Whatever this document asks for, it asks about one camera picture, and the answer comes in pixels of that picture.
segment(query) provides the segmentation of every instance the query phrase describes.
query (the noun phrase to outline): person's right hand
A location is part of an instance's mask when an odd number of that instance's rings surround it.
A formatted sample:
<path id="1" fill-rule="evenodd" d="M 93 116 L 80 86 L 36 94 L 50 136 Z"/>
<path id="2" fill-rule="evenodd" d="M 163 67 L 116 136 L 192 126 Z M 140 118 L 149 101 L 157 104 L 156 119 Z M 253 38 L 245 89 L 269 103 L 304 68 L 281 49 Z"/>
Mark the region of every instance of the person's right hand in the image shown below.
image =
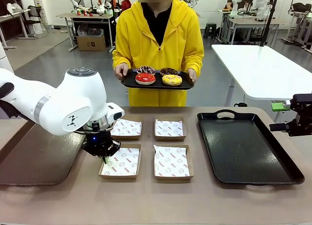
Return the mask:
<path id="1" fill-rule="evenodd" d="M 127 63 L 122 63 L 116 66 L 114 70 L 114 74 L 118 80 L 121 80 L 122 76 L 126 76 L 129 70 L 129 66 Z"/>

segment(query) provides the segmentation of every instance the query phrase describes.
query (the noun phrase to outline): black stool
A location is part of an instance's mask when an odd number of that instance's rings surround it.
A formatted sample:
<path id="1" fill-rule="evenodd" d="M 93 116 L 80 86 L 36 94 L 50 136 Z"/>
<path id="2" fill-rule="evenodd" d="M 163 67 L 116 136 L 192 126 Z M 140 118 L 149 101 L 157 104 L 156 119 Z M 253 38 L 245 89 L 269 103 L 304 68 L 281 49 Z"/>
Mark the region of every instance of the black stool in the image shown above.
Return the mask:
<path id="1" fill-rule="evenodd" d="M 215 37 L 216 34 L 216 24 L 215 23 L 207 23 L 204 33 L 204 38 L 208 38 L 209 36 Z"/>

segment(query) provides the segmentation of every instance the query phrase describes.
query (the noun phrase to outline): brown cardboard box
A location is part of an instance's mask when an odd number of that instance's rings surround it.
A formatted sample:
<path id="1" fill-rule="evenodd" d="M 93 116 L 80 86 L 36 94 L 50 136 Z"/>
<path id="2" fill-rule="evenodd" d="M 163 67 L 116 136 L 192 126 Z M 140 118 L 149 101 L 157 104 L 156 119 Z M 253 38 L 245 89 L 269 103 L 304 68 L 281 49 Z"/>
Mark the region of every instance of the brown cardboard box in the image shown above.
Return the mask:
<path id="1" fill-rule="evenodd" d="M 143 125 L 142 116 L 141 115 L 126 114 L 121 119 L 130 120 L 130 121 L 134 121 L 134 122 L 138 122 L 138 123 L 141 122 L 140 135 L 138 135 L 138 136 L 114 136 L 114 135 L 112 135 L 112 138 L 114 140 L 138 140 L 138 139 L 140 139 L 141 132 L 142 132 L 142 125 Z"/>
<path id="2" fill-rule="evenodd" d="M 156 133 L 156 120 L 159 121 L 172 121 L 172 122 L 179 122 L 182 121 L 182 129 L 183 129 L 183 136 L 158 136 Z M 156 116 L 155 117 L 155 125 L 154 125 L 154 133 L 155 139 L 157 141 L 182 141 L 186 137 L 186 125 L 183 116 Z"/>
<path id="3" fill-rule="evenodd" d="M 77 36 L 80 51 L 105 51 L 105 37 L 103 36 Z"/>
<path id="4" fill-rule="evenodd" d="M 102 175 L 103 168 L 105 167 L 105 163 L 102 163 L 102 166 L 99 170 L 99 175 L 104 179 L 136 179 L 138 175 L 138 171 L 140 168 L 140 161 L 141 161 L 141 145 L 140 144 L 132 144 L 132 143 L 122 143 L 120 148 L 138 148 L 139 154 L 138 154 L 138 162 L 137 162 L 137 169 L 136 169 L 136 175 L 127 175 L 127 176 L 110 176 L 110 175 Z"/>
<path id="5" fill-rule="evenodd" d="M 193 167 L 193 161 L 191 157 L 190 148 L 188 145 L 185 144 L 155 144 L 159 147 L 171 147 L 171 148 L 186 148 L 186 160 L 189 167 L 190 176 L 185 177 L 161 177 L 155 175 L 155 169 L 154 169 L 154 176 L 158 180 L 190 180 L 194 176 L 194 167 Z"/>

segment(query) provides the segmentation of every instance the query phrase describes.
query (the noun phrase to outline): person's left hand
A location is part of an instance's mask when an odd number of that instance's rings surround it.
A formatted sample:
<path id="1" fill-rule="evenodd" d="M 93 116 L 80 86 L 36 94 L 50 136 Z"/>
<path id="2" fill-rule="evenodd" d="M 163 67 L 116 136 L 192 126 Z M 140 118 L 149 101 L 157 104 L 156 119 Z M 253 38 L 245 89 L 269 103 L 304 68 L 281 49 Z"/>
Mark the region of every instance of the person's left hand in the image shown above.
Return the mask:
<path id="1" fill-rule="evenodd" d="M 193 81 L 193 83 L 196 82 L 197 80 L 197 74 L 196 74 L 196 71 L 192 68 L 189 68 L 187 70 L 187 74 L 189 75 L 190 79 Z"/>

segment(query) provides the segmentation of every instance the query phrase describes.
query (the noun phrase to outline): yellow jacket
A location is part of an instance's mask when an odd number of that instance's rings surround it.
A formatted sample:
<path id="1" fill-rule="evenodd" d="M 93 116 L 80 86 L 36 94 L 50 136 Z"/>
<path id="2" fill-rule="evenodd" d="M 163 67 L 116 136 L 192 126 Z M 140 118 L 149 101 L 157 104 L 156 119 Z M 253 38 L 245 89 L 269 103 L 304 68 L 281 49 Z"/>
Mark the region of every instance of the yellow jacket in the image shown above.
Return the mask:
<path id="1" fill-rule="evenodd" d="M 136 2 L 118 20 L 113 67 L 127 63 L 129 68 L 152 66 L 156 70 L 171 67 L 178 71 L 192 68 L 200 75 L 204 48 L 198 17 L 193 9 L 173 0 L 170 18 L 161 46 L 156 42 Z M 130 106 L 185 106 L 187 92 L 129 88 Z"/>

